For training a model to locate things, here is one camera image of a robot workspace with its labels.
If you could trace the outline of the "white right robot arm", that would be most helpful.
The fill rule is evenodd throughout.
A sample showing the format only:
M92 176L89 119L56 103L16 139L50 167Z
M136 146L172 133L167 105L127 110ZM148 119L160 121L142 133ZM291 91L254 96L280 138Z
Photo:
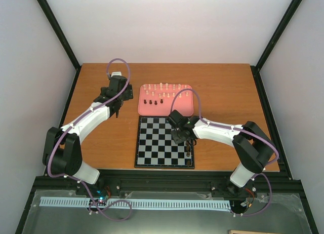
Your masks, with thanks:
M171 135L175 143L212 140L235 149L240 163L232 172L229 181L236 188L243 188L249 180L261 174L267 165L278 159L278 151L272 141L254 122L244 125L217 123L200 116L190 118L173 110L167 117L172 127Z

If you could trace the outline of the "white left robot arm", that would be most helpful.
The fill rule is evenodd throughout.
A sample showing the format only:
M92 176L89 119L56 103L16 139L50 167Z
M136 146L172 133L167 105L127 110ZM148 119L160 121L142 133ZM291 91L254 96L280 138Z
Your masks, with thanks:
M121 72L113 72L108 80L109 85L101 88L84 113L69 124L48 130L43 154L49 176L86 182L88 190L96 195L105 190L105 181L99 178L99 170L83 160L81 144L102 122L118 116L124 101L133 99L132 85Z

